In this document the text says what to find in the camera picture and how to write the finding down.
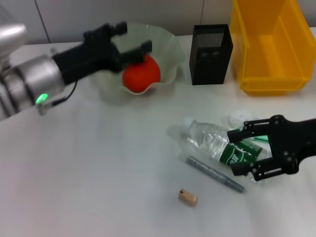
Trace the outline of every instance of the wine cork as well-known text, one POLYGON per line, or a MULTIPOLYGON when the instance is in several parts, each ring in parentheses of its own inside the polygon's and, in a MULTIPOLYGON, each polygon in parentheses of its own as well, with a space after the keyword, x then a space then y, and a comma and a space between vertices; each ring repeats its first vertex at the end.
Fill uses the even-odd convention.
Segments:
POLYGON ((179 196, 180 199, 186 201, 188 204, 195 206, 197 204, 198 198, 197 196, 189 193, 188 191, 181 189, 181 191, 179 192, 179 196))

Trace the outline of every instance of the gray marker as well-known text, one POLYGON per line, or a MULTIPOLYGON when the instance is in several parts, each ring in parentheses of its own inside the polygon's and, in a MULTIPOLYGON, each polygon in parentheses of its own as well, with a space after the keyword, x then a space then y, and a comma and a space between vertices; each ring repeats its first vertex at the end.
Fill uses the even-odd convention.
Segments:
POLYGON ((199 171, 202 171, 204 174, 217 180, 218 182, 230 187, 231 189, 236 190, 239 193, 243 193, 245 190, 245 188, 242 185, 236 183, 231 178, 227 177, 226 175, 222 174, 216 169, 211 168, 207 164, 204 164, 203 162, 199 161, 198 159, 192 156, 186 158, 186 163, 198 169, 199 171))

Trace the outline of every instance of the yellow storage box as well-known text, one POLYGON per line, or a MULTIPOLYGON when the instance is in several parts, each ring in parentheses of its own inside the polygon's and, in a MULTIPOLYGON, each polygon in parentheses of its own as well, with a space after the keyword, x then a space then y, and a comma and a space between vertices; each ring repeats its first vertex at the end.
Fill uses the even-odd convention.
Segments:
POLYGON ((283 94, 312 78, 316 42, 296 0, 233 0, 232 58, 240 87, 283 94))

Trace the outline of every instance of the red tomato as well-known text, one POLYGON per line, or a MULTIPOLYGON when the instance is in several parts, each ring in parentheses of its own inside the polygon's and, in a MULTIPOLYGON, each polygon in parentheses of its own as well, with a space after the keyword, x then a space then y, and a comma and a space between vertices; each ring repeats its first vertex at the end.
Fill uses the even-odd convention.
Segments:
POLYGON ((154 82, 160 82, 160 69, 150 55, 145 56, 144 63, 129 65, 123 73, 123 85, 135 93, 143 92, 154 82))

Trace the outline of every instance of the black pencil holder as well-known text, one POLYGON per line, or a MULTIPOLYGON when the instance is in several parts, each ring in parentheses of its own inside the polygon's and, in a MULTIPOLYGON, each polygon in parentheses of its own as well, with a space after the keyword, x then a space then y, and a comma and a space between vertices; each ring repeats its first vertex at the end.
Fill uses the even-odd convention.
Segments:
POLYGON ((190 55, 192 85, 223 84, 232 50, 227 24, 194 26, 190 55))

